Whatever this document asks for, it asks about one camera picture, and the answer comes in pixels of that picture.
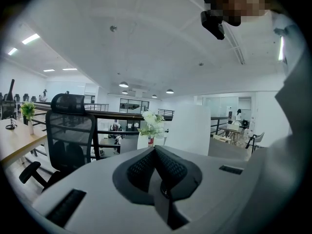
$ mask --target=headrest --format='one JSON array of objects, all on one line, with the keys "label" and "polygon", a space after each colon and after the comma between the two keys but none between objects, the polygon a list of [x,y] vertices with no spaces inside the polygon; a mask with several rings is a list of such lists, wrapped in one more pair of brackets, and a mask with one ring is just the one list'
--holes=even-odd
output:
[{"label": "headrest", "polygon": [[55,113],[84,115],[84,96],[58,94],[52,99],[51,109]]}]

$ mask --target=black office chair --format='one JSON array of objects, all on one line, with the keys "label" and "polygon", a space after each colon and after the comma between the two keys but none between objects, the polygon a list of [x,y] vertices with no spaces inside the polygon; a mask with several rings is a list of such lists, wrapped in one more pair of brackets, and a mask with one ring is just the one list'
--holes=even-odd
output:
[{"label": "black office chair", "polygon": [[19,95],[19,94],[15,94],[14,100],[15,100],[16,102],[19,102],[19,101],[20,101],[20,95]]},{"label": "black office chair", "polygon": [[14,119],[16,119],[16,113],[15,111],[15,100],[13,101],[5,101],[3,100],[1,102],[1,119],[9,119],[11,116],[13,116]]},{"label": "black office chair", "polygon": [[30,164],[19,176],[25,184],[33,176],[47,189],[77,168],[91,162],[90,151],[96,119],[84,110],[84,96],[58,94],[45,117],[51,165],[57,169],[48,182],[38,173],[40,163]]},{"label": "black office chair", "polygon": [[24,94],[24,96],[23,96],[23,101],[28,101],[28,100],[29,100],[28,94]]}]

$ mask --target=potted plant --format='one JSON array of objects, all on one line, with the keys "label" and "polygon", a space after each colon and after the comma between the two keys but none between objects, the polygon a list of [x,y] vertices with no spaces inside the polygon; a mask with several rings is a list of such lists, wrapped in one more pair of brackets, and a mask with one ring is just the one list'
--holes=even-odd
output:
[{"label": "potted plant", "polygon": [[33,122],[32,118],[35,116],[35,106],[32,102],[25,102],[21,107],[20,111],[28,119],[28,128],[29,128],[29,133],[31,135],[34,134],[34,127],[33,127]]},{"label": "potted plant", "polygon": [[164,117],[161,115],[155,115],[151,111],[146,111],[142,114],[146,121],[146,127],[138,129],[140,132],[137,140],[137,149],[148,147],[148,137],[154,138],[154,145],[164,144]]}]

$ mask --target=black vent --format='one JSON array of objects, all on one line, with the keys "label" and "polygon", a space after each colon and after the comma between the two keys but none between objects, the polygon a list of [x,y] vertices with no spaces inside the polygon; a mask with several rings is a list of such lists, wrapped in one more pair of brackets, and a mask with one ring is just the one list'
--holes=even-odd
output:
[{"label": "black vent", "polygon": [[85,192],[73,189],[47,216],[51,222],[60,227],[64,227],[70,216],[74,213]]},{"label": "black vent", "polygon": [[231,166],[221,166],[219,169],[223,170],[225,172],[228,172],[231,174],[237,174],[237,175],[240,175],[244,170],[241,168],[235,168],[235,167],[231,167]]}]

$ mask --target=chair armrest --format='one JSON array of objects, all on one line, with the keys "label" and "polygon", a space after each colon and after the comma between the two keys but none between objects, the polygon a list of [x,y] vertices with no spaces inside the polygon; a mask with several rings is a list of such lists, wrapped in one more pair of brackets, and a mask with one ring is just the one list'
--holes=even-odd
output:
[{"label": "chair armrest", "polygon": [[35,161],[25,168],[25,170],[20,174],[20,181],[25,184],[31,176],[35,178],[43,187],[46,186],[47,182],[37,173],[37,169],[40,167],[40,162]]}]

